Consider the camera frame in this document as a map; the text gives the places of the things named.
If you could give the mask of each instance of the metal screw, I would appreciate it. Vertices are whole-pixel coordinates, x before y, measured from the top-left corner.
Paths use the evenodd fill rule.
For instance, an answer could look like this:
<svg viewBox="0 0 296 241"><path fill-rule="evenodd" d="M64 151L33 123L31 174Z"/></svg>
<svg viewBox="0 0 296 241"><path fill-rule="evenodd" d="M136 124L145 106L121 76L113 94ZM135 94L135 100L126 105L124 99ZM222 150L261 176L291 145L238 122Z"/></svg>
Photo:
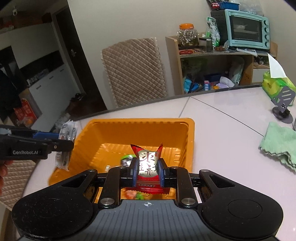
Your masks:
<svg viewBox="0 0 296 241"><path fill-rule="evenodd" d="M115 203L115 201L113 198L105 197L105 198L101 199L100 203L107 206L107 205L111 205L111 204Z"/></svg>
<svg viewBox="0 0 296 241"><path fill-rule="evenodd" d="M181 203L183 203L184 205L190 206L196 203L196 201L191 197L186 197L181 200Z"/></svg>

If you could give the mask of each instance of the green towel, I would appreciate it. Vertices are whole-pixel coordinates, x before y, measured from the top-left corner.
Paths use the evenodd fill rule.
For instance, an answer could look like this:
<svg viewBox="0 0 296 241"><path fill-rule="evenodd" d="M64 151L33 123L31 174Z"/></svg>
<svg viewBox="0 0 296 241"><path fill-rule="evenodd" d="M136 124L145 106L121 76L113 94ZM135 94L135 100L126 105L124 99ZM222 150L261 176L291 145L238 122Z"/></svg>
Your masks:
<svg viewBox="0 0 296 241"><path fill-rule="evenodd" d="M296 171L296 131L270 122L260 149Z"/></svg>

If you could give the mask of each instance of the orange plastic bin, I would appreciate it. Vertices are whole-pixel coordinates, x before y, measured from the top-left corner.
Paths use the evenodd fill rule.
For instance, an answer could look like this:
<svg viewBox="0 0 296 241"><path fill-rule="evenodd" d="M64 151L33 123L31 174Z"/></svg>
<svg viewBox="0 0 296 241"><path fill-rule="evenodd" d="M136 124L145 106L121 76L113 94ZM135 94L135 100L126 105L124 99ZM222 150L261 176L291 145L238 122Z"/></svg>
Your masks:
<svg viewBox="0 0 296 241"><path fill-rule="evenodd" d="M156 151L163 143L161 157L167 166L192 171L194 121L190 118L94 119L75 141L69 171L56 168L49 185L87 169L107 172L120 165L124 155L133 154L130 144Z"/></svg>

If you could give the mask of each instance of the beige chair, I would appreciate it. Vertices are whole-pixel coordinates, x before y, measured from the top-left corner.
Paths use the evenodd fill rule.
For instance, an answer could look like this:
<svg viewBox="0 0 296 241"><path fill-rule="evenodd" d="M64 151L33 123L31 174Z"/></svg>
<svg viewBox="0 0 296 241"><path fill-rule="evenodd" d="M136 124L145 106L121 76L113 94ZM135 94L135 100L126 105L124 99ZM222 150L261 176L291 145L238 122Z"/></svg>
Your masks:
<svg viewBox="0 0 296 241"><path fill-rule="evenodd" d="M117 107L167 96L156 38L129 39L102 50Z"/></svg>
<svg viewBox="0 0 296 241"><path fill-rule="evenodd" d="M10 211L15 203L22 197L27 181L35 168L33 161L14 161L7 166L8 174L4 177L4 187L0 196L0 204Z"/></svg>

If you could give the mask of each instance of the door handle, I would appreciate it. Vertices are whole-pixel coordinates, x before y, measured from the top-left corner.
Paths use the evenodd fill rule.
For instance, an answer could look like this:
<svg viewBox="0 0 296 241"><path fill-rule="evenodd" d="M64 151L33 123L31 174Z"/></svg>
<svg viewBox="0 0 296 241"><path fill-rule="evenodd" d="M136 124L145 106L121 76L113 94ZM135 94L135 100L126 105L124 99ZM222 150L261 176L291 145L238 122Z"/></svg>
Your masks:
<svg viewBox="0 0 296 241"><path fill-rule="evenodd" d="M73 50L73 49L71 49L71 50L70 50L70 52L71 52L71 55L72 55L73 57L75 57L75 55L76 55L76 52L74 52L74 50Z"/></svg>

